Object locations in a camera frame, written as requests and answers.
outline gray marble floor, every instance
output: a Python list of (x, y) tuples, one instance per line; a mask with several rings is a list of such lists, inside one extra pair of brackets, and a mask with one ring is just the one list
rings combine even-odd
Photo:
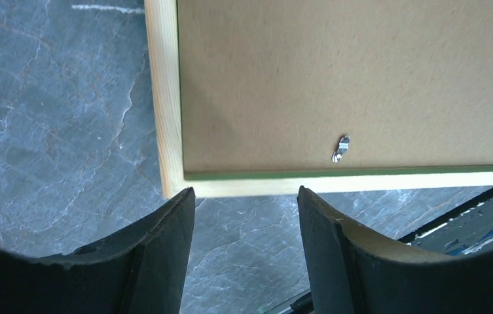
[[(70, 253), (165, 202), (147, 53), (141, 1), (0, 0), (1, 248)], [(324, 198), (401, 237), (485, 189)], [(182, 313), (258, 313), (306, 288), (294, 196), (197, 201)]]

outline wooden edge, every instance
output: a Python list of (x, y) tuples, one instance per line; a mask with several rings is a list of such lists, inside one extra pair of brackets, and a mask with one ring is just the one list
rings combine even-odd
[(290, 179), (239, 179), (185, 181), (193, 186), (196, 197), (255, 196), (296, 194), (301, 185), (316, 193), (445, 188), (493, 185), (493, 172), (436, 173), (419, 175), (357, 175)]
[(177, 0), (145, 0), (163, 196), (187, 187), (183, 172)]
[(493, 185), (493, 172), (356, 175), (187, 181), (183, 169), (177, 0), (145, 0), (146, 28), (163, 195), (193, 186), (196, 196), (296, 194), (301, 185), (316, 193)]

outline black object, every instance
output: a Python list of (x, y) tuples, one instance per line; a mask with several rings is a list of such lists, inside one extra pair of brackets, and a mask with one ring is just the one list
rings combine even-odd
[(179, 313), (194, 190), (69, 255), (0, 250), (0, 313)]
[(399, 241), (453, 256), (492, 250), (493, 188)]
[(314, 303), (312, 303), (312, 293), (308, 292), (304, 296), (296, 299), (291, 304), (291, 310), (296, 314), (310, 314), (314, 311)]
[(493, 313), (493, 251), (466, 258), (387, 238), (301, 187), (316, 313)]

